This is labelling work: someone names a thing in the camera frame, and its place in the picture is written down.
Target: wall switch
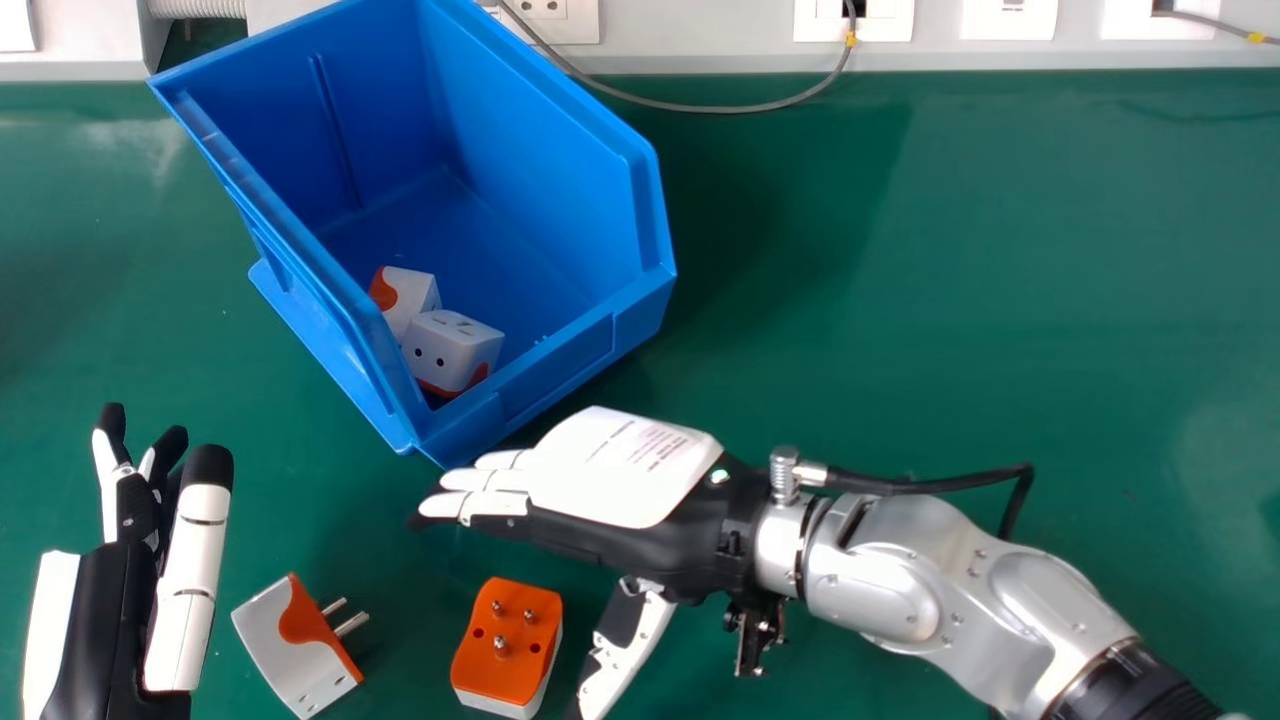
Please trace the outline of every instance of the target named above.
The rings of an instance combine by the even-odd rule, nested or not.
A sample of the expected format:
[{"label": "wall switch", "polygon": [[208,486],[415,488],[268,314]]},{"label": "wall switch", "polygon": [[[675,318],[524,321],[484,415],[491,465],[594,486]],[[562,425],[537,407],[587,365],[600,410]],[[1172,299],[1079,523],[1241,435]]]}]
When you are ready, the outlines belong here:
[{"label": "wall switch", "polygon": [[[915,29],[915,0],[867,0],[867,17],[858,18],[858,40],[910,42]],[[795,42],[841,42],[849,31],[844,0],[795,0]]]},{"label": "wall switch", "polygon": [[1053,40],[1057,0],[965,0],[961,40]]},{"label": "wall switch", "polygon": [[[1220,0],[1176,0],[1175,10],[1217,18]],[[1102,5],[1102,40],[1212,40],[1213,28],[1179,20],[1153,18],[1152,0],[1106,0]]]},{"label": "wall switch", "polygon": [[0,0],[0,53],[31,53],[36,29],[31,24],[29,0]]},{"label": "wall switch", "polygon": [[[476,0],[480,6],[498,19],[507,29],[525,42],[532,44],[498,0]],[[534,26],[549,45],[599,45],[599,0],[507,0],[521,18]]]}]

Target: blue storage bin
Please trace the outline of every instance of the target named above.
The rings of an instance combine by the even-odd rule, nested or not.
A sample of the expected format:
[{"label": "blue storage bin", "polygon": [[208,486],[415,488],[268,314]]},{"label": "blue storage bin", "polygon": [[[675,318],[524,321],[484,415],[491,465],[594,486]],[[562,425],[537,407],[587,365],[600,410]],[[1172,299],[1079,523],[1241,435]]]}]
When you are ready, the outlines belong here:
[{"label": "blue storage bin", "polygon": [[[397,452],[468,461],[662,323],[653,147],[472,0],[346,0],[151,87],[243,214],[250,279]],[[429,409],[380,265],[503,331],[497,372]]]}]

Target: gray cable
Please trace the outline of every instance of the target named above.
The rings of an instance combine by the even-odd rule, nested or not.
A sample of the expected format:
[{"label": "gray cable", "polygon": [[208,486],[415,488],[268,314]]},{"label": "gray cable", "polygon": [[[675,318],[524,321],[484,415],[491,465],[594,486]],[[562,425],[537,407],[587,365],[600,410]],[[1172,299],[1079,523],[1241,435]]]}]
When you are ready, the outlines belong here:
[{"label": "gray cable", "polygon": [[1188,20],[1193,23],[1199,23],[1202,26],[1208,26],[1217,28],[1222,32],[1234,35],[1236,37],[1243,37],[1251,42],[1257,42],[1258,45],[1280,45],[1280,38],[1263,35],[1261,32],[1249,32],[1243,27],[1233,26],[1231,23],[1224,23],[1222,20],[1216,20],[1213,18],[1206,18],[1204,15],[1197,15],[1196,13],[1184,13],[1181,10],[1156,10],[1151,14],[1153,18],[1176,18],[1179,20]]},{"label": "gray cable", "polygon": [[[556,51],[545,40],[538,35],[532,27],[521,18],[515,9],[507,3],[507,0],[498,0],[498,5],[502,6],[503,12],[511,17],[511,19],[520,26],[520,29],[525,31],[538,47],[547,53],[547,56],[556,63],[559,69],[564,70],[572,78],[576,78],[582,85],[598,90],[605,95],[612,95],[620,100],[626,100],[627,102],[635,102],[636,105],[644,105],[645,108],[657,108],[659,110],[671,110],[672,113],[691,113],[698,115],[749,115],[753,113],[768,113],[771,110],[781,110],[782,108],[790,108],[792,105],[799,105],[805,100],[818,95],[823,90],[827,90],[831,83],[845,72],[845,65],[849,64],[849,55],[852,54],[854,47],[846,40],[845,51],[840,55],[840,61],[836,63],[836,69],[831,70],[827,77],[822,78],[817,85],[800,92],[792,95],[791,97],[785,97],[782,100],[773,100],[771,102],[759,102],[756,105],[685,105],[682,102],[666,102],[663,100],[652,100],[649,97],[641,97],[639,95],[632,95],[625,90],[618,90],[604,85],[603,82],[593,78],[591,76],[584,73],[582,70],[575,68],[572,63],[564,59],[563,55]],[[849,9],[849,23],[850,28],[856,22],[856,12],[854,10],[854,0],[845,0],[845,6]]]}]

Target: metal pin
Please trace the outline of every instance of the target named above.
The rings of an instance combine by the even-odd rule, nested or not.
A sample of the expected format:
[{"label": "metal pin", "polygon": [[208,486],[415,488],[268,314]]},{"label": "metal pin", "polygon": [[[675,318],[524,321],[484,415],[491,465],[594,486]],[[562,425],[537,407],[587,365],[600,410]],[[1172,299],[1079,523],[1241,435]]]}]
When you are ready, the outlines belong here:
[{"label": "metal pin", "polygon": [[346,623],[334,628],[333,634],[338,635],[339,638],[344,638],[352,630],[364,625],[367,621],[369,621],[369,614],[361,610],[360,612],[352,615]]},{"label": "metal pin", "polygon": [[329,607],[325,607],[324,610],[321,610],[320,614],[324,615],[325,618],[328,618],[328,616],[333,615],[334,612],[342,610],[346,605],[347,605],[347,598],[339,597],[338,600],[330,602]]}]

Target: robotic arm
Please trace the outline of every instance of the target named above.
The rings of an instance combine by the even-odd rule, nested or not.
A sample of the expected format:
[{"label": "robotic arm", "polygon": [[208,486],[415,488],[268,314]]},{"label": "robotic arm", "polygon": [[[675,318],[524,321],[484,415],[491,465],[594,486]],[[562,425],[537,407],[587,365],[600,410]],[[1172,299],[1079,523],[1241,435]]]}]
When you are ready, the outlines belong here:
[{"label": "robotic arm", "polygon": [[41,557],[24,720],[187,720],[214,616],[233,462],[173,427],[134,465],[124,407],[92,433],[104,544]]},{"label": "robotic arm", "polygon": [[[422,525],[461,524],[623,574],[588,653],[572,717],[603,717],[678,605],[723,592],[736,674],[764,674],[783,603],[919,656],[1010,720],[1212,720],[1074,568],[1009,542],[1033,473],[872,478],[774,451],[746,466],[707,433],[590,407],[536,447],[449,471]],[[936,493],[1016,480],[998,537]],[[801,487],[840,491],[835,497]]]}]

